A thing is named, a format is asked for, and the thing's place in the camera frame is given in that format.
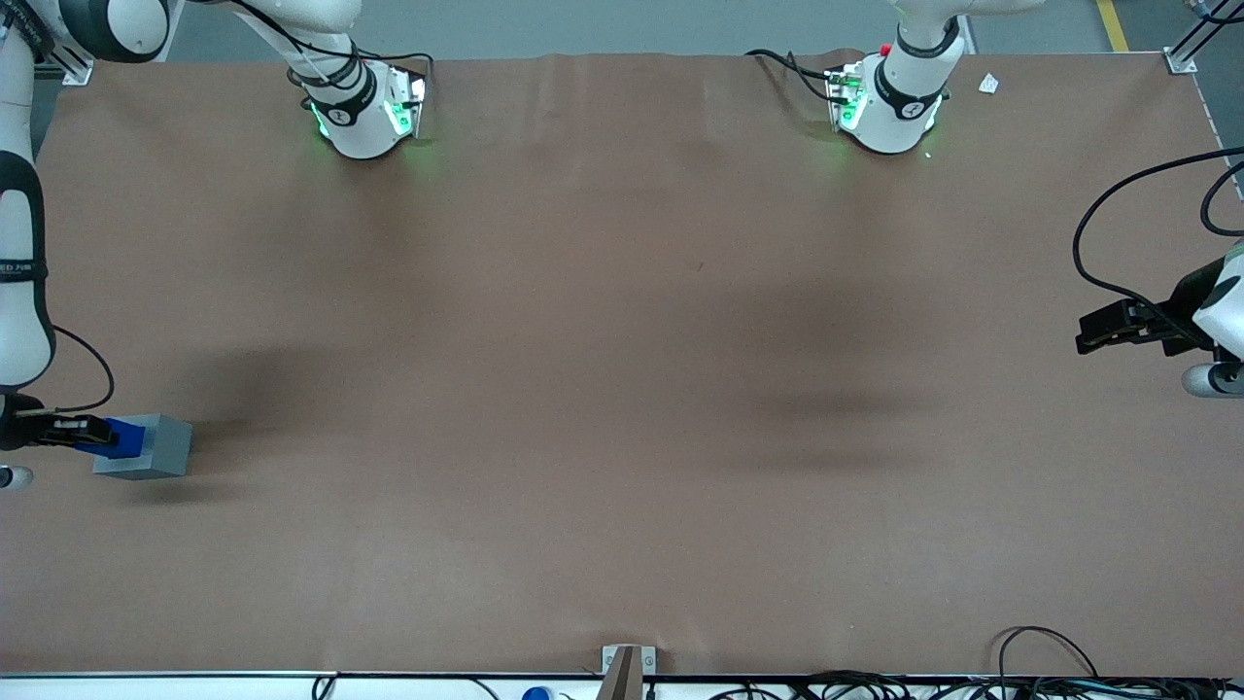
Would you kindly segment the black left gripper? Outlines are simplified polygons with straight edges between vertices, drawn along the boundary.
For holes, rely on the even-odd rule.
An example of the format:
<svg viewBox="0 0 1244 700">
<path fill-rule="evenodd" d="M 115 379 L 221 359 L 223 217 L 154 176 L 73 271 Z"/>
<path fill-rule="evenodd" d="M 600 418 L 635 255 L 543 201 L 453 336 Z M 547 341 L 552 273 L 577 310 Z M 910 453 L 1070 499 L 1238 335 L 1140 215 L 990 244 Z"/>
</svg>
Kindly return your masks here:
<svg viewBox="0 0 1244 700">
<path fill-rule="evenodd" d="M 1136 298 L 1120 298 L 1081 316 L 1080 333 L 1075 336 L 1077 354 L 1088 356 L 1111 346 L 1154 344 L 1161 341 L 1163 356 L 1181 356 L 1192 349 L 1212 351 L 1215 342 L 1195 326 L 1193 315 L 1204 305 L 1217 280 L 1217 259 L 1179 279 L 1168 301 L 1159 305 L 1164 315 L 1182 328 L 1172 331 L 1168 338 L 1162 332 L 1147 329 L 1154 316 Z"/>
</svg>

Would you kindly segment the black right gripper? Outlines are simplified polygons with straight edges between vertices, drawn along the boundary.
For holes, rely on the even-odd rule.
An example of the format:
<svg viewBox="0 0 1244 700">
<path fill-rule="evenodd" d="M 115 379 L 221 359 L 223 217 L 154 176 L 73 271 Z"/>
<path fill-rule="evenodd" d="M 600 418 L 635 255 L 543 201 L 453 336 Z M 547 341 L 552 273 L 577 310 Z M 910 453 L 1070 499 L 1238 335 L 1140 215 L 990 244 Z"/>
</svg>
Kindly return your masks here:
<svg viewBox="0 0 1244 700">
<path fill-rule="evenodd" d="M 44 409 L 44 403 L 32 395 L 19 393 L 1 395 L 1 451 L 25 448 L 37 441 L 40 435 L 44 435 L 44 446 L 72 448 L 96 456 L 114 456 L 119 448 L 119 436 L 109 434 L 109 424 L 104 418 L 21 415 L 31 409 Z"/>
</svg>

